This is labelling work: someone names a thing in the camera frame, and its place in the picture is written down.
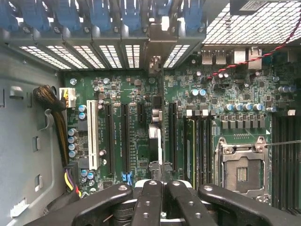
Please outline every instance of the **pcie slot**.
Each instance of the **pcie slot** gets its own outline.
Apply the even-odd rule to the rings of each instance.
[[[123,173],[130,172],[130,128],[128,104],[121,105],[121,139]]]
[[[145,123],[145,104],[137,103],[137,118],[139,123]]]
[[[99,167],[98,109],[96,100],[87,100],[89,169]]]
[[[105,121],[107,134],[107,153],[109,159],[107,165],[109,167],[109,175],[114,175],[115,172],[115,153],[114,153],[114,121],[112,104],[105,105]]]
[[[177,171],[177,104],[169,103],[168,105],[168,142],[169,142],[169,159],[172,163],[173,171]]]

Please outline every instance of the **motherboard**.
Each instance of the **motherboard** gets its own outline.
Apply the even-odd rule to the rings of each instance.
[[[298,64],[270,59],[260,70],[242,66],[212,76],[223,65],[204,65],[198,57],[159,76],[63,74],[61,89],[76,97],[67,108],[69,157],[78,163],[82,192],[149,179],[149,165],[159,156],[170,163],[173,179],[187,180],[194,189],[214,183],[260,202],[275,201],[274,187],[281,185],[275,184],[273,169],[281,157],[273,156],[269,144],[291,138],[277,139],[281,134],[273,132],[273,120],[298,108]],[[161,131],[159,154],[154,125]],[[300,174],[293,150],[288,161],[295,168],[287,170]],[[299,199],[299,191],[291,198]]]

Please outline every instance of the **cable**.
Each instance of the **cable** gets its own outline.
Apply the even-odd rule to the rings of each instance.
[[[265,57],[268,57],[268,56],[271,56],[273,53],[275,53],[276,51],[280,50],[281,48],[283,48],[287,42],[294,36],[296,30],[298,29],[300,23],[301,23],[301,10],[299,11],[300,12],[300,15],[299,15],[299,20],[295,26],[295,28],[292,30],[292,32],[290,33],[290,35],[286,38],[286,40],[278,47],[276,47],[274,50],[270,51],[269,53],[266,53],[262,56],[259,56],[257,58],[252,58],[252,59],[249,59],[249,60],[246,60],[244,62],[241,62],[241,63],[238,63],[238,64],[234,64],[234,65],[228,65],[227,67],[224,67],[222,69],[219,69],[218,72],[214,72],[212,74],[212,76],[216,76],[219,72],[223,72],[223,71],[226,71],[228,68],[235,68],[237,67],[238,65],[245,65],[249,62],[253,62],[253,61],[256,61],[256,60],[260,60],[262,58],[265,58]]]

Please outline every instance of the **cylindrical capacitor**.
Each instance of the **cylindrical capacitor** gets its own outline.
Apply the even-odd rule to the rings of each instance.
[[[76,142],[76,140],[77,140],[76,136],[68,137],[68,143],[69,144],[73,144],[74,142]]]
[[[197,96],[198,96],[198,90],[197,90],[197,89],[192,89],[192,90],[190,91],[190,94],[191,94],[192,96],[194,96],[194,97],[197,97]]]
[[[97,108],[98,108],[99,111],[101,111],[101,110],[104,109],[104,106],[103,105],[98,105]]]
[[[70,151],[74,151],[76,149],[76,147],[77,147],[77,144],[69,144],[68,149]]]
[[[152,117],[151,117],[151,120],[152,120],[152,122],[159,122],[159,121],[160,121],[160,118],[159,118],[159,117],[154,117],[154,116],[152,116]]]
[[[93,187],[94,184],[95,184],[95,181],[93,181],[93,180],[89,180],[89,181],[88,181],[88,185],[89,185],[90,187]]]
[[[100,156],[100,157],[103,157],[103,156],[105,156],[106,154],[107,154],[106,150],[100,150],[100,151],[99,151],[99,156]]]
[[[227,112],[232,111],[233,110],[233,105],[231,105],[231,104],[225,105],[224,110],[227,111]]]
[[[70,158],[74,158],[76,155],[77,155],[77,151],[76,151],[76,150],[74,150],[74,151],[69,151],[69,157],[70,157]]]
[[[74,136],[76,133],[77,133],[76,129],[72,128],[72,129],[68,130],[68,135],[69,136]]]
[[[276,108],[275,107],[267,107],[267,112],[276,112]]]
[[[206,91],[204,89],[200,89],[198,93],[201,95],[201,97],[206,96]]]
[[[86,110],[87,110],[87,106],[85,106],[85,105],[79,106],[79,112],[85,112]]]
[[[159,109],[152,109],[151,114],[153,116],[158,116],[159,115]]]
[[[79,119],[80,120],[85,120],[86,116],[87,116],[86,113],[83,113],[83,112],[79,113]]]
[[[279,93],[288,93],[290,91],[290,88],[288,86],[280,86],[278,88]]]
[[[87,178],[89,180],[92,180],[95,177],[95,172],[94,171],[89,171],[87,174]]]
[[[219,74],[217,75],[217,77],[218,77],[219,79],[222,79],[222,78],[224,77],[224,75],[223,75],[222,73],[219,73]]]
[[[262,110],[262,105],[261,104],[254,104],[253,105],[253,110],[254,111],[261,111]]]
[[[252,109],[252,107],[251,107],[250,104],[244,104],[244,105],[243,105],[243,109],[244,109],[245,111],[250,111],[250,110]]]
[[[98,104],[99,105],[103,105],[104,104],[104,100],[102,100],[102,99],[98,100]]]
[[[80,172],[80,175],[82,177],[86,177],[88,175],[88,170],[87,169],[82,169],[81,172]]]
[[[242,110],[242,105],[234,105],[233,110],[236,111],[236,112],[241,111]]]
[[[290,93],[296,92],[297,88],[295,86],[290,86],[289,88]]]
[[[80,179],[80,183],[81,183],[81,184],[84,184],[84,183],[86,183],[86,182],[87,182],[87,178],[81,178],[81,179]]]

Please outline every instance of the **green circuit board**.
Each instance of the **green circuit board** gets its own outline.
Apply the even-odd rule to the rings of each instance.
[[[163,161],[174,165],[174,179],[190,181],[195,189],[202,183],[221,183],[217,176],[217,162],[214,155],[221,137],[227,144],[254,144],[259,136],[266,143],[272,142],[272,114],[268,107],[276,107],[279,111],[286,111],[296,106],[297,92],[279,93],[280,86],[293,86],[295,79],[292,74],[299,73],[298,65],[290,65],[287,73],[286,65],[274,67],[271,62],[262,66],[260,76],[254,76],[254,71],[229,70],[229,78],[204,81],[203,78],[212,75],[222,66],[191,64],[188,59],[182,67],[176,70],[164,71],[159,77],[149,77],[145,71],[108,71],[108,72],[69,72],[65,73],[66,87],[76,90],[76,107],[67,109],[68,129],[78,129],[80,105],[87,100],[103,100],[104,106],[111,104],[113,127],[107,128],[105,110],[98,112],[99,150],[107,150],[108,133],[113,135],[114,171],[109,172],[106,155],[101,158],[101,164],[95,171],[95,185],[80,184],[84,192],[93,193],[110,185],[124,181],[122,155],[122,105],[128,107],[129,131],[129,169],[132,174],[131,185],[141,179],[150,178],[148,164],[149,124],[151,124],[152,98],[158,95],[158,84],[164,84],[164,152]],[[75,78],[77,83],[70,84]],[[204,96],[191,95],[192,90],[203,89]],[[139,121],[139,107],[143,105],[144,121]],[[170,105],[176,107],[173,112]],[[262,110],[255,111],[225,111],[225,105],[260,104]],[[171,144],[171,135],[175,139]],[[78,153],[71,161],[80,161],[88,157],[88,136],[86,132],[79,133],[77,140]],[[267,149],[268,160],[268,194],[271,196],[271,163],[272,149]],[[259,172],[260,181],[264,174]]]

